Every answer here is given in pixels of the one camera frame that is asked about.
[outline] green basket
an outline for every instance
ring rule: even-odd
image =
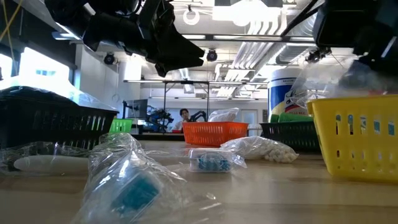
[[[132,119],[113,119],[109,133],[130,133]]]

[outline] label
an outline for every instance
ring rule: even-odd
[[[292,102],[291,97],[295,91],[290,90],[296,78],[278,78],[269,82],[268,88],[268,110],[270,120],[272,114],[292,113],[308,115],[306,109]]]

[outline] yellow basket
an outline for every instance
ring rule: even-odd
[[[398,182],[398,95],[313,100],[308,112],[331,175]]]

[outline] orange basket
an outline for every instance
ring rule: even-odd
[[[182,123],[185,142],[201,146],[220,146],[229,140],[246,137],[248,124],[237,122]]]

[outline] plastic basket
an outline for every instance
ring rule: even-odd
[[[282,142],[299,153],[321,153],[313,121],[262,123],[264,137]]]
[[[132,119],[113,119],[109,133],[130,133]]]
[[[248,124],[236,122],[182,123],[185,142],[201,146],[217,146],[246,137]]]
[[[115,115],[117,111],[81,107],[68,99],[1,97],[0,149],[35,141],[92,149],[109,132]]]
[[[308,103],[331,175],[398,181],[397,102],[389,95]]]

